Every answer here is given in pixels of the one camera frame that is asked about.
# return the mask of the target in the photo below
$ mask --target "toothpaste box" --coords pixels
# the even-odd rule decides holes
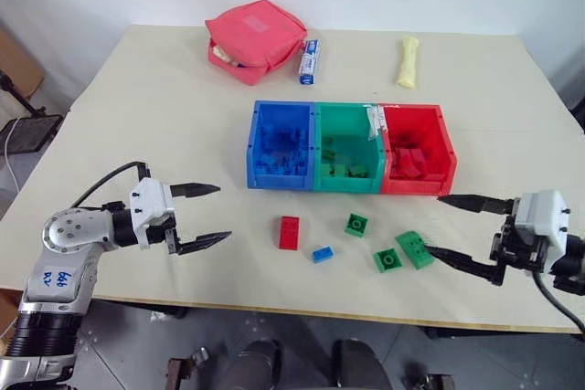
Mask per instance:
[[[307,40],[304,44],[303,57],[299,67],[301,84],[314,84],[314,73],[319,59],[319,40]]]

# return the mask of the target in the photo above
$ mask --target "label on robot arm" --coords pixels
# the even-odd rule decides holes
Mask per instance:
[[[75,298],[77,278],[75,267],[46,265],[39,279],[38,290],[51,297]]]

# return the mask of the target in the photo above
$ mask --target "floor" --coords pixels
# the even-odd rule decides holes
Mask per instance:
[[[212,389],[229,358],[249,342],[276,338],[285,349],[282,389],[327,386],[334,340],[368,343],[394,390],[408,370],[451,374],[458,390],[585,390],[585,346],[569,335],[507,334],[432,340],[421,329],[252,311],[191,309],[182,319],[95,300],[79,339],[70,385],[80,389],[163,389],[166,364],[205,346],[212,361],[181,389]]]

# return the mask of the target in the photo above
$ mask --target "red bag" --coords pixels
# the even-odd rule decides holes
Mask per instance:
[[[307,37],[298,18],[268,0],[237,6],[205,24],[209,61],[250,86],[286,64]]]

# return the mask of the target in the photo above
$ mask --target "cable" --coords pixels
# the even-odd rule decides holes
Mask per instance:
[[[126,171],[127,169],[133,168],[135,166],[136,166],[136,168],[138,168],[138,178],[139,178],[139,180],[142,180],[143,177],[149,177],[150,176],[150,172],[148,171],[148,166],[144,162],[129,162],[127,164],[123,164],[119,168],[114,169],[109,174],[104,175],[92,187],[90,187],[90,189],[88,189],[87,191],[85,191],[83,193],[83,195],[80,196],[75,201],[75,203],[73,203],[71,205],[71,208],[73,208],[73,207],[79,207],[80,204],[83,203],[87,199],[88,196],[90,196],[91,194],[93,194],[104,183],[108,182],[109,180],[111,180],[113,177],[115,177],[119,173],[121,173],[123,171]]]
[[[20,121],[21,119],[22,118],[16,119],[15,123],[12,124],[12,128],[10,129],[10,132],[6,136],[6,140],[4,142],[4,158],[5,158],[5,161],[6,161],[6,166],[8,167],[8,171],[10,171],[10,175],[12,175],[12,180],[15,182],[16,192],[17,193],[20,193],[20,186],[18,185],[18,180],[16,180],[15,172],[12,169],[12,166],[10,165],[10,162],[8,161],[8,141],[10,141],[10,136],[12,136],[12,132],[15,130],[16,125],[18,124],[18,121]]]
[[[571,311],[569,311],[562,303],[560,303],[550,293],[549,290],[547,290],[547,287],[545,287],[545,284],[542,282],[542,278],[540,277],[540,273],[533,271],[532,272],[532,279],[534,279],[534,283],[537,284],[538,290],[542,293],[543,296],[545,296],[545,299],[547,299],[552,306],[554,306],[560,312],[565,314],[569,318],[569,320],[571,320],[573,323],[575,323],[575,325],[581,331],[583,341],[585,341],[585,324],[583,324],[583,322],[581,320],[579,320],[579,317],[577,317],[575,314],[573,314]]]
[[[4,332],[2,332],[2,335],[0,335],[0,340],[2,340],[4,338],[4,336],[8,333],[8,331],[10,331],[10,328],[12,328],[16,323],[16,319],[12,320],[10,322],[10,324],[8,324],[8,327],[6,329],[4,329]]]

